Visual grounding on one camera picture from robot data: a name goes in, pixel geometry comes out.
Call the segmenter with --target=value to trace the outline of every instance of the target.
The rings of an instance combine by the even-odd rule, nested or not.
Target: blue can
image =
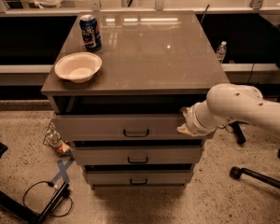
[[[80,18],[83,41],[88,51],[95,51],[102,47],[101,35],[97,20],[92,15]]]

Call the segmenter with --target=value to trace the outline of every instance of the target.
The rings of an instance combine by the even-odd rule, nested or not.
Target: white bowl
[[[82,83],[90,80],[101,68],[102,60],[89,52],[78,52],[64,56],[55,64],[58,77]]]

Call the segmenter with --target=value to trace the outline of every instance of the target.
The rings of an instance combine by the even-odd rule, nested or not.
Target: gray countertop
[[[94,52],[103,61],[101,69],[81,84],[59,79],[52,69],[42,88],[44,94],[196,93],[229,82],[194,12],[92,14],[99,22],[102,36],[103,46]],[[57,61],[65,55],[86,51],[79,17]]]

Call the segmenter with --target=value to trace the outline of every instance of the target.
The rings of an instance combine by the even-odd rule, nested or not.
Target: blue tape
[[[59,173],[54,176],[54,178],[51,180],[53,184],[55,184],[59,178],[63,178],[63,182],[69,183],[69,177],[67,175],[66,170],[70,167],[70,165],[74,162],[74,159],[71,158],[65,165],[63,164],[62,160],[57,161],[57,165],[59,167]]]

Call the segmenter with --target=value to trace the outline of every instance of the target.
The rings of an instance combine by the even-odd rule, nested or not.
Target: white robotic arm
[[[243,121],[280,138],[280,103],[264,100],[252,86],[216,85],[204,102],[184,107],[182,112],[186,123],[177,130],[191,136],[207,135],[219,125]]]

